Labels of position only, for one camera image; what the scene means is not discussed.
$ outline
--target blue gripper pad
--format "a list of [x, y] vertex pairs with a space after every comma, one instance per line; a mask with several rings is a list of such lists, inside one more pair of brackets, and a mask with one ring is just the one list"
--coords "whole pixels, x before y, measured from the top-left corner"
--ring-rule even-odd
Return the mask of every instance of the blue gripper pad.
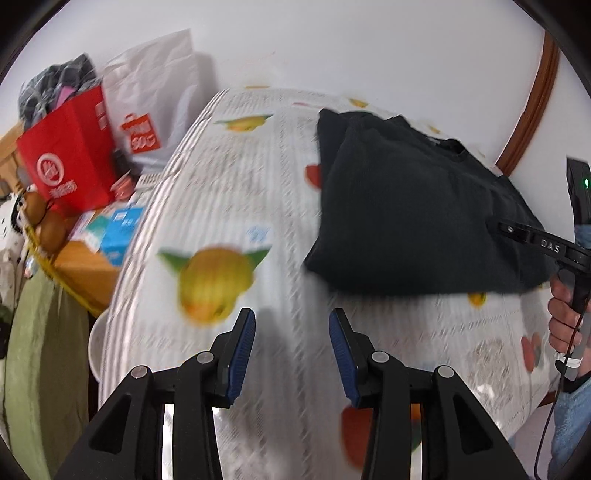
[[230, 403], [239, 397], [248, 367], [248, 359], [251, 357], [252, 344], [255, 341], [256, 321], [255, 314], [251, 310], [244, 323], [244, 328], [236, 344], [234, 356], [228, 369], [228, 400]]
[[339, 367], [340, 380], [343, 382], [345, 395], [351, 401], [351, 405], [357, 407], [361, 400], [361, 396], [357, 390], [357, 367], [351, 357], [349, 345], [347, 344], [345, 334], [340, 327], [336, 313], [330, 314], [329, 333], [333, 351], [335, 352], [336, 363]]

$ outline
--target yellow fruit print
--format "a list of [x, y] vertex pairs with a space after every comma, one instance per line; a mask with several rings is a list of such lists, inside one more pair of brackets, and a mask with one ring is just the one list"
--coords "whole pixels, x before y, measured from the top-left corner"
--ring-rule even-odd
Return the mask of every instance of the yellow fruit print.
[[356, 106], [357, 108], [365, 108], [369, 105], [368, 102], [364, 102], [363, 100], [357, 100], [356, 98], [350, 98], [349, 102], [351, 102], [351, 105]]
[[473, 307], [479, 309], [486, 303], [486, 293], [469, 293], [468, 301]]
[[178, 274], [178, 303], [186, 318], [197, 325], [212, 325], [228, 318], [238, 297], [254, 282], [254, 270], [268, 249], [241, 253], [211, 247], [191, 258], [161, 251], [158, 256]]
[[252, 132], [256, 127], [265, 125], [265, 122], [272, 115], [244, 116], [235, 120], [220, 120], [217, 124], [224, 124], [228, 130], [233, 132]]

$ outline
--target red logo on white bag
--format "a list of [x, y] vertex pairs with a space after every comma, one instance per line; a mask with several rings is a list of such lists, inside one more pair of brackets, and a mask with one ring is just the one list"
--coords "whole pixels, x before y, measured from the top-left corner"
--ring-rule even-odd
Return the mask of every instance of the red logo on white bag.
[[121, 128], [129, 135], [129, 143], [133, 153], [149, 152], [160, 148], [160, 141], [149, 114], [146, 113], [139, 117], [134, 114], [127, 115]]
[[37, 160], [37, 175], [50, 187], [55, 187], [64, 179], [64, 164], [60, 157], [53, 153], [45, 153]]

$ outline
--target gray plaid cloth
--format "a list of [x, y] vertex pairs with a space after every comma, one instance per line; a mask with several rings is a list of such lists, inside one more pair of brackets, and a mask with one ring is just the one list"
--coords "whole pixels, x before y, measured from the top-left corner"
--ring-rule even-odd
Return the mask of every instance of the gray plaid cloth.
[[62, 87], [75, 89], [72, 96], [95, 87], [100, 83], [95, 67], [82, 54], [61, 65], [52, 65], [34, 77], [18, 97], [18, 111], [25, 131], [54, 110]]

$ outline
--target light blue sleeve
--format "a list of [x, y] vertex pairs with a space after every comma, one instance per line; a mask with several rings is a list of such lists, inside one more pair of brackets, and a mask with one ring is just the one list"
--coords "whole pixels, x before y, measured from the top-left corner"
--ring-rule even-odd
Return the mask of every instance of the light blue sleeve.
[[554, 409], [556, 431], [548, 478], [555, 478], [591, 424], [591, 379], [573, 393], [561, 393]]

